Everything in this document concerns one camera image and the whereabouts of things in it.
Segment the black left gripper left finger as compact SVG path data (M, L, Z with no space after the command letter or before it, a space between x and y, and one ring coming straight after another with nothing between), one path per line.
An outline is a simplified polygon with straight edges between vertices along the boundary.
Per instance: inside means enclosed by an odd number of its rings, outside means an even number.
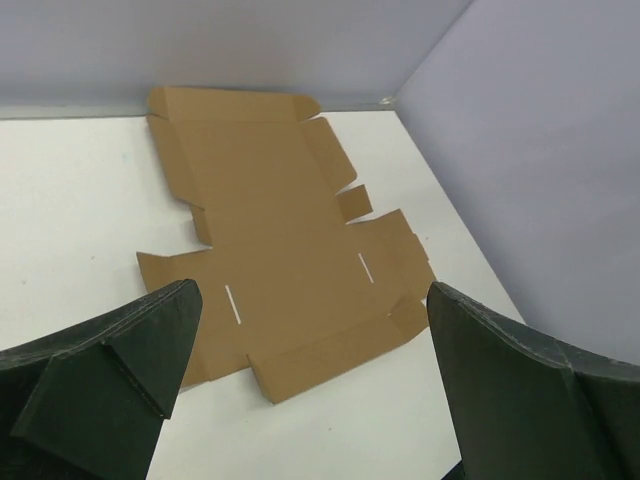
M174 281L2 351L2 478L146 478L202 306L194 280Z

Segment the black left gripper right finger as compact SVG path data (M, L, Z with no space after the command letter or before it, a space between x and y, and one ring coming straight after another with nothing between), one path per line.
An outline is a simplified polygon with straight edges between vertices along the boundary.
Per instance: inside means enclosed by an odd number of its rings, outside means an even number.
M460 461L449 479L636 479L639 368L505 317L444 282L427 314Z

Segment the brown cardboard box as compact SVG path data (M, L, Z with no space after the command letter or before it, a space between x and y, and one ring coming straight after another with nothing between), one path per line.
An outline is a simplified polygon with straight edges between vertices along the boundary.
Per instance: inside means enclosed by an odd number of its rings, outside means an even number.
M189 278L203 308L183 379L251 369L282 402L415 338L434 281L400 210L368 192L302 94L162 86L147 123L200 251L139 253L148 290Z

